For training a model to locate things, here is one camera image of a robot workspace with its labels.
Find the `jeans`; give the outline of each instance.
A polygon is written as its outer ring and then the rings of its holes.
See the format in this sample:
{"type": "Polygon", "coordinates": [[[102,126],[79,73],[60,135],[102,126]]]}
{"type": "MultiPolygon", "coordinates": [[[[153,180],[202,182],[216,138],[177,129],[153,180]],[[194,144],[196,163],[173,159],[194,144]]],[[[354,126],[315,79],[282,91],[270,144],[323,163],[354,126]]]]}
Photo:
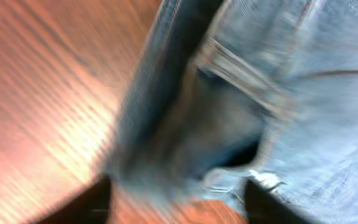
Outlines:
{"type": "Polygon", "coordinates": [[[164,1],[122,108],[106,170],[134,192],[246,215],[252,179],[358,223],[356,0],[164,1]]]}

